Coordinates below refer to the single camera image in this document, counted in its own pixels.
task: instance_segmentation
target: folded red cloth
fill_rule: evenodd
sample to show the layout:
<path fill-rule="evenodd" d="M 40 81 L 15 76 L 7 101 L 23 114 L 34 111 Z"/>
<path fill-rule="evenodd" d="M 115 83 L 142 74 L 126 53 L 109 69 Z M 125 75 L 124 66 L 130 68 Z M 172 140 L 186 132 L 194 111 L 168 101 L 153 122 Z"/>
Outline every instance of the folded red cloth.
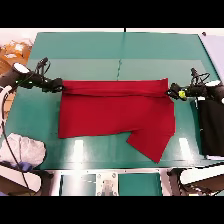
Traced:
<path fill-rule="evenodd" d="M 160 161 L 175 132 L 174 103 L 165 95 L 168 79 L 63 84 L 59 138 L 131 132 L 127 142 Z"/>

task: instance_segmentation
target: red cloth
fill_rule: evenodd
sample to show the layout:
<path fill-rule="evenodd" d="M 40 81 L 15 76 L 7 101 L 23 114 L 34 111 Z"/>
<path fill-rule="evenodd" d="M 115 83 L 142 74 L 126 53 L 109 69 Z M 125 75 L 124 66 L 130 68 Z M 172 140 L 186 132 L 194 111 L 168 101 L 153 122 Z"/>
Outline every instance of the red cloth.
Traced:
<path fill-rule="evenodd" d="M 63 84 L 59 138 L 130 131 L 127 142 L 153 161 L 160 161 L 175 132 L 174 103 L 164 94 L 168 79 Z"/>

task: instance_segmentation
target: white wall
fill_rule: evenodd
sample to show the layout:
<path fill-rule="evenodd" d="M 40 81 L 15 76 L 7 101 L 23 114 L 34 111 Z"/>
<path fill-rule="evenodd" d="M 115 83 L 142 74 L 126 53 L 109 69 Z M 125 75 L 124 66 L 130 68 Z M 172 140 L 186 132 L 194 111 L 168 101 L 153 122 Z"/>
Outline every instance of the white wall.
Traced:
<path fill-rule="evenodd" d="M 38 32 L 123 32 L 123 28 L 0 28 L 0 45 L 4 45 L 11 40 L 25 41 L 29 43 L 35 41 Z M 186 33 L 224 36 L 224 28 L 127 28 L 127 32 L 162 32 L 162 33 Z"/>

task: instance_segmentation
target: metal bracket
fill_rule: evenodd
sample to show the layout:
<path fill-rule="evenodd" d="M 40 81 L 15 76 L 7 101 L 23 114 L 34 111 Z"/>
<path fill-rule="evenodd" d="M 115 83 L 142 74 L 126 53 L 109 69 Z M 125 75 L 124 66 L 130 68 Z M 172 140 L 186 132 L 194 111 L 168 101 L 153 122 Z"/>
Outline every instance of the metal bracket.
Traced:
<path fill-rule="evenodd" d="M 119 196 L 118 173 L 108 172 L 96 175 L 96 196 Z"/>

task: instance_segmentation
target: white mounting plate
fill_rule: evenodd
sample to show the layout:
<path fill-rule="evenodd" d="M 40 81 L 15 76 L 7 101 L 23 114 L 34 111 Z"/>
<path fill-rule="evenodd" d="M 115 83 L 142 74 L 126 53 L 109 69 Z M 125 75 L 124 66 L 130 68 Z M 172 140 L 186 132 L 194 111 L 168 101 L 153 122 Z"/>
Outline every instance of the white mounting plate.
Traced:
<path fill-rule="evenodd" d="M 96 174 L 96 196 L 101 196 L 105 190 L 105 185 L 108 183 L 108 187 L 111 187 L 113 196 L 119 196 L 118 194 L 118 173 L 116 172 L 104 172 Z"/>

